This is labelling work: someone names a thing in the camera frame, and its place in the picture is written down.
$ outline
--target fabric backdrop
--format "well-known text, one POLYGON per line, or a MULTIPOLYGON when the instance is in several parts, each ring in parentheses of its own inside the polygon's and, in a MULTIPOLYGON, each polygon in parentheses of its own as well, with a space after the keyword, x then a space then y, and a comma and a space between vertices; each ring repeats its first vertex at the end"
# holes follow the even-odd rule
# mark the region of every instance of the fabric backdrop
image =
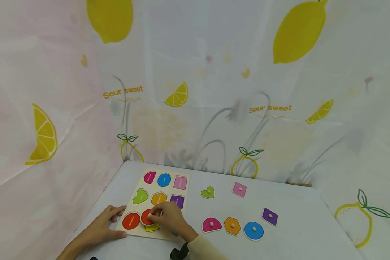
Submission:
POLYGON ((0 1, 0 259, 55 258, 121 159, 312 186, 390 259, 390 0, 0 1))

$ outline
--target red circle puzzle piece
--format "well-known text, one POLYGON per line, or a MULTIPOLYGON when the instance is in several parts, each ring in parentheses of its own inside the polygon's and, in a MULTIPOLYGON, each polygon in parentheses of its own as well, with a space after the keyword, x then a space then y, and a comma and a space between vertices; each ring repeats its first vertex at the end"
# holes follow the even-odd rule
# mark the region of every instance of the red circle puzzle piece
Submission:
POLYGON ((149 219, 147 219, 147 217, 149 216, 149 213, 150 213, 151 210, 152 210, 152 209, 149 208, 149 209, 143 211, 143 213, 142 213, 142 218, 141 218, 141 219, 142 219, 143 225, 150 226, 150 225, 153 225, 153 224, 154 224, 152 221, 150 221, 149 219))
POLYGON ((140 223, 140 216, 138 213, 130 212, 123 219, 123 228, 131 230, 136 228, 140 223))

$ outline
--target pink square puzzle piece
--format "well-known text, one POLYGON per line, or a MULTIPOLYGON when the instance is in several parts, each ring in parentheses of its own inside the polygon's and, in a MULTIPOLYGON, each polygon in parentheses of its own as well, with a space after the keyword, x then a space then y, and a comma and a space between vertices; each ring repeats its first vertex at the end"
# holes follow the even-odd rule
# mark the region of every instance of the pink square puzzle piece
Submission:
POLYGON ((246 190, 247 190, 247 187, 242 185, 241 183, 236 182, 234 184, 233 193, 235 195, 239 195, 240 197, 244 198, 244 196, 246 195, 246 190))
POLYGON ((186 189, 186 181, 187 180, 188 179, 186 177, 176 176, 175 183, 173 184, 173 188, 180 189, 180 190, 186 189))

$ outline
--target pink fabric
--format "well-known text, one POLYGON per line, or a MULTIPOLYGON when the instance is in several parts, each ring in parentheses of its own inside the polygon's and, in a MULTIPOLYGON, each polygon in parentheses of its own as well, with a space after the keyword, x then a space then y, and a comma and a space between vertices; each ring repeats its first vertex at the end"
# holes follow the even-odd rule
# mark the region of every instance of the pink fabric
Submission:
POLYGON ((55 259, 122 164, 85 4, 0 1, 0 259, 55 259), (36 148, 32 103, 59 146, 24 165, 36 148))

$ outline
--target green heart puzzle piece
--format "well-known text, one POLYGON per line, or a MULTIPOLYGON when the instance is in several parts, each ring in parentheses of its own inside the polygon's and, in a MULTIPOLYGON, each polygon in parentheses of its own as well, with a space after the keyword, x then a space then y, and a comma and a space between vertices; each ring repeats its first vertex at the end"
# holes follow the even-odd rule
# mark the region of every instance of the green heart puzzle piece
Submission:
POLYGON ((138 189, 136 191, 136 196, 133 198, 133 204, 140 204, 147 200, 149 198, 149 195, 144 189, 138 189))
POLYGON ((206 190, 201 191, 201 196, 207 199, 213 199, 215 196, 214 188, 209 186, 206 190))

